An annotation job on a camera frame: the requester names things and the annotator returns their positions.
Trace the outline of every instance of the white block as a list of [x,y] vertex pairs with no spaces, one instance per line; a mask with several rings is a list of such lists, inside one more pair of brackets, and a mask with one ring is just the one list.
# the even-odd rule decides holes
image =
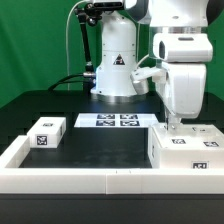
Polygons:
[[141,194],[141,175],[131,169],[115,170],[106,176],[107,194]]
[[224,168],[224,135],[213,125],[164,124],[149,128],[148,155],[153,168]]
[[66,118],[41,117],[28,131],[31,148],[57,148],[66,130]]
[[0,168],[18,168],[30,151],[28,136],[18,136],[0,157]]

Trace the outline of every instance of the white border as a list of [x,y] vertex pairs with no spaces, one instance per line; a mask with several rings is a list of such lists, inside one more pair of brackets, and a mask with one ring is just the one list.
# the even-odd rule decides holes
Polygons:
[[1,194],[224,194],[224,169],[18,168],[29,151],[18,136],[0,157]]

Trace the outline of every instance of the white box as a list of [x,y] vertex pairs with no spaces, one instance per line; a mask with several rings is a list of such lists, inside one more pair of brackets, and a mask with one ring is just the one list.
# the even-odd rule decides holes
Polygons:
[[213,125],[165,124],[149,128],[148,156],[153,168],[224,168],[224,135]]
[[57,148],[66,130],[66,118],[41,117],[28,131],[31,148]]

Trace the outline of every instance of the black table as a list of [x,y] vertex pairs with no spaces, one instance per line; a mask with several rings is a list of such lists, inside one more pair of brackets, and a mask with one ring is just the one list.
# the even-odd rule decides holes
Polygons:
[[[66,117],[57,150],[32,149],[20,168],[150,168],[147,129],[74,128],[79,113],[153,113],[158,95],[131,104],[93,101],[75,91],[30,91],[0,110],[0,153],[43,116]],[[200,116],[224,132],[224,101],[206,93]],[[223,195],[0,195],[1,223],[223,223]]]

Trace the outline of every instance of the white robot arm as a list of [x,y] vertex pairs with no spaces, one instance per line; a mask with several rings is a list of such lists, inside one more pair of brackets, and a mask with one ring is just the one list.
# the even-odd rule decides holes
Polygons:
[[[150,56],[159,62],[161,72],[148,73],[148,77],[153,76],[171,123],[196,118],[201,110],[206,80],[203,63],[213,54],[204,33],[207,4],[208,0],[139,0],[127,9],[134,19],[150,25]],[[141,69],[132,73],[134,85],[136,80],[144,81],[141,77],[146,77]]]

